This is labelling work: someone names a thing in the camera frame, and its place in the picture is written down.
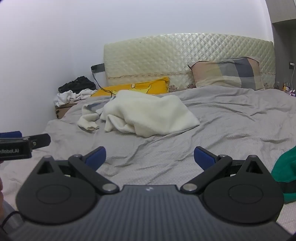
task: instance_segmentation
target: person's hand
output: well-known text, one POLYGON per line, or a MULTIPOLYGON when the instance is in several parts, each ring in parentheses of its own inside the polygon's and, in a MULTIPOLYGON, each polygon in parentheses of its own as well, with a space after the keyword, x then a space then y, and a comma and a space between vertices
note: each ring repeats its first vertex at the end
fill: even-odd
POLYGON ((3 189, 3 183, 0 177, 0 218, 2 218, 4 216, 4 210, 3 210, 3 193, 1 192, 3 189))

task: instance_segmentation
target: charging cable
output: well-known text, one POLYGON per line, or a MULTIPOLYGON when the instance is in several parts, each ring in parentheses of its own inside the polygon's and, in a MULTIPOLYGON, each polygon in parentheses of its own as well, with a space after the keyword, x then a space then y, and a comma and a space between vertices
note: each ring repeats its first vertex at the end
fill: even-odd
POLYGON ((110 93, 110 94, 111 94, 111 97, 112 97, 112 91, 110 91, 110 90, 105 90, 104 88, 102 88, 102 87, 99 85, 98 81, 96 80, 96 78, 95 78, 95 76, 94 76, 94 72, 93 72, 92 70, 91 70, 91 72, 92 72, 92 74, 93 74, 93 78, 94 78, 94 80, 96 81, 96 83, 98 84, 98 86, 100 87, 100 89, 103 90, 103 91, 105 91, 105 92, 107 92, 107 93, 110 93))
POLYGON ((294 90, 294 88, 293 88, 293 76, 294 76, 294 72, 295 72, 295 64, 290 63, 290 65, 293 66, 293 74, 292 74, 292 79, 291 79, 291 86, 292 86, 292 90, 294 90))
POLYGON ((13 212, 11 212, 11 213, 10 213, 10 214, 9 214, 4 220, 3 220, 2 224, 0 225, 0 228, 2 229, 2 231, 4 231, 4 233, 7 234, 7 232, 6 232, 5 229, 4 229, 5 224, 6 224, 7 221, 8 221, 13 215, 15 215, 15 214, 19 214, 20 217, 21 217, 21 219, 23 220, 23 218, 22 218, 22 216, 21 216, 21 214, 20 214, 19 211, 13 211, 13 212))

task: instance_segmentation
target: blue gripper pad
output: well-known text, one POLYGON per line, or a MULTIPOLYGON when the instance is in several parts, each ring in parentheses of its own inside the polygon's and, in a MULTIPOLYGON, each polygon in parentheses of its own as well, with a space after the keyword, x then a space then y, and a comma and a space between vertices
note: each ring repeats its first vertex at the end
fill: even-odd
POLYGON ((216 163, 217 156, 206 149, 197 146, 194 149, 194 160, 203 170, 206 170, 216 163))
POLYGON ((82 161, 84 161, 87 166, 95 171, 98 170, 98 168, 105 162, 105 160, 106 149, 103 146, 98 147, 82 158, 82 161))
POLYGON ((0 133, 0 138, 21 138, 21 137, 22 137, 22 133, 20 131, 0 133))

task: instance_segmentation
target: black cable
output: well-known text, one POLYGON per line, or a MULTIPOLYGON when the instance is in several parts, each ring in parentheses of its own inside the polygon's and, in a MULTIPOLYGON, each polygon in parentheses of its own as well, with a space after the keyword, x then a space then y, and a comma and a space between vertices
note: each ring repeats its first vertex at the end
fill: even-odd
POLYGON ((2 228, 1 226, 0 226, 0 228, 2 229, 2 231, 3 231, 5 234, 7 234, 7 232, 4 230, 4 228, 2 228))
POLYGON ((95 76, 94 76, 93 71, 91 71, 91 72, 92 72, 92 74, 93 74, 93 78, 94 78, 94 80, 96 81, 96 83, 98 84, 98 86, 100 87, 100 89, 103 90, 103 91, 105 91, 105 92, 107 92, 107 93, 111 93, 111 97, 112 97, 112 91, 103 89, 103 88, 99 85, 99 83, 97 82, 97 80, 96 80, 96 78, 95 78, 95 76))
POLYGON ((21 214, 20 214, 20 212, 19 211, 13 211, 13 212, 11 212, 4 220, 3 220, 3 222, 2 222, 2 224, 0 225, 0 227, 2 228, 2 229, 4 229, 4 226, 5 226, 5 224, 7 223, 7 221, 8 221, 8 219, 10 219, 14 214, 19 214, 20 216, 21 216, 21 214))

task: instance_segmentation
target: wrinkled bed sheet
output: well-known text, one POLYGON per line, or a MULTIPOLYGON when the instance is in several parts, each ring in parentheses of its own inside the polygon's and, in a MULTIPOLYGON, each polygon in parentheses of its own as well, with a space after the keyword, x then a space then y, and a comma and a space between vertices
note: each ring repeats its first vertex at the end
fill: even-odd
MULTIPOLYGON (((93 133, 77 126, 85 103, 108 101, 89 98, 73 106, 61 120, 47 124, 51 136, 48 147, 33 151, 28 160, 10 161, 1 167, 3 194, 14 208, 15 196, 26 177, 46 154, 67 159, 104 146, 106 162, 98 169, 120 187, 124 184, 176 184, 180 187, 202 172, 194 162, 193 151, 202 146, 214 154, 233 159, 258 155, 269 171, 278 157, 295 146, 296 98, 280 90, 206 86, 169 93, 177 95, 200 120, 200 126, 186 132, 149 138, 119 131, 104 132, 104 123, 93 133)), ((296 203, 285 205, 278 223, 289 232, 296 231, 296 203)))

